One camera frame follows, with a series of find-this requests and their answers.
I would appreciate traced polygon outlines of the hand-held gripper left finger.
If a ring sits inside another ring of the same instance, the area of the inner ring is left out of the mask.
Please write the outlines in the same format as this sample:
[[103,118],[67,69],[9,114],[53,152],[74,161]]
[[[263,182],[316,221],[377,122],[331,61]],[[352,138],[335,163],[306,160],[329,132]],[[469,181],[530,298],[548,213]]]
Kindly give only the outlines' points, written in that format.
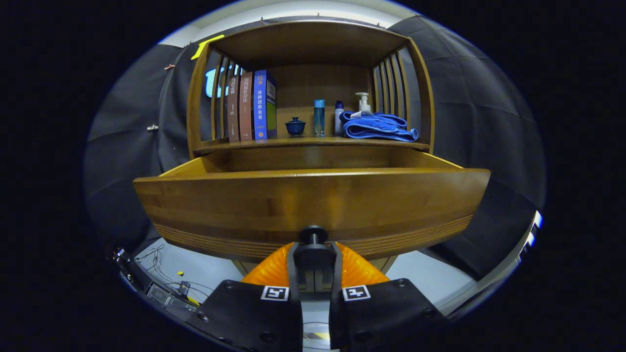
[[290,242],[240,281],[226,279],[188,319],[225,352],[301,352],[299,263],[311,242]]

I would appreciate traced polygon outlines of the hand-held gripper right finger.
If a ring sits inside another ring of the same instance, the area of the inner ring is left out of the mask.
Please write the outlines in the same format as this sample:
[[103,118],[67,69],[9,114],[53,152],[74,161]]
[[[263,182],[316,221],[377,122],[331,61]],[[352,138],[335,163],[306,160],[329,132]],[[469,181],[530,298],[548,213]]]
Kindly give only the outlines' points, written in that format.
[[315,262],[332,274],[328,328],[334,350],[399,350],[447,323],[408,278],[389,279],[342,243],[318,243]]

